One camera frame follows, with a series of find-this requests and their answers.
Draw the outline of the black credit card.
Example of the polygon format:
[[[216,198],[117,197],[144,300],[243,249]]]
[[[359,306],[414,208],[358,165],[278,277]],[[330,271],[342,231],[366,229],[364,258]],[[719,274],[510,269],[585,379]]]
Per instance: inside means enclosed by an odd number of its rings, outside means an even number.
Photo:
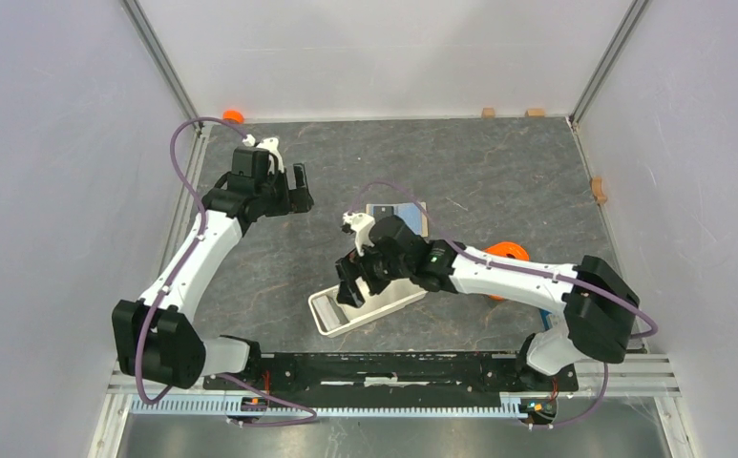
[[[383,219],[396,214],[394,205],[374,204],[370,208],[370,214],[376,219]]]

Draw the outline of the beige leather card holder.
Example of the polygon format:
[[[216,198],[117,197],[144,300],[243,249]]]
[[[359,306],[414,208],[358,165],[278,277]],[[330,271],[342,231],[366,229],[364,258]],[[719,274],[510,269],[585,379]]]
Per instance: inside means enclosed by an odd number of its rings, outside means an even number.
[[[370,208],[374,204],[375,203],[369,203],[366,205],[367,214],[370,215]],[[394,205],[396,210],[395,216],[398,216],[405,221],[415,234],[421,237],[427,237],[429,235],[428,219],[414,203],[380,203],[378,205]]]

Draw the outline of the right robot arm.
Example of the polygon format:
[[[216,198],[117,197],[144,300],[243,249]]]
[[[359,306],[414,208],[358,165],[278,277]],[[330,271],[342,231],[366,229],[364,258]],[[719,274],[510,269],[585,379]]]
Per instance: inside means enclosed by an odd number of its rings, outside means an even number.
[[[518,352],[517,381],[539,389],[569,364],[624,361],[639,299],[604,260],[545,264],[497,256],[449,239],[425,239],[398,216],[346,213],[353,248],[335,263],[337,303],[362,308],[393,286],[431,293],[497,296],[559,318]]]

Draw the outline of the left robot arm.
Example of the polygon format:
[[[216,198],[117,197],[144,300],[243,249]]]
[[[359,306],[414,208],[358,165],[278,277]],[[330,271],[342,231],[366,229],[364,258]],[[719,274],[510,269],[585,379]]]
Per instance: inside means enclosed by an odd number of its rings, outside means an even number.
[[[226,373],[238,387],[252,388],[264,375],[258,344],[232,336],[204,339],[193,320],[222,261],[252,224],[312,208],[306,169],[301,163],[285,167],[278,138],[248,138],[234,150],[230,170],[200,203],[188,236],[165,270],[138,299],[122,300],[113,310],[119,369],[178,388]]]

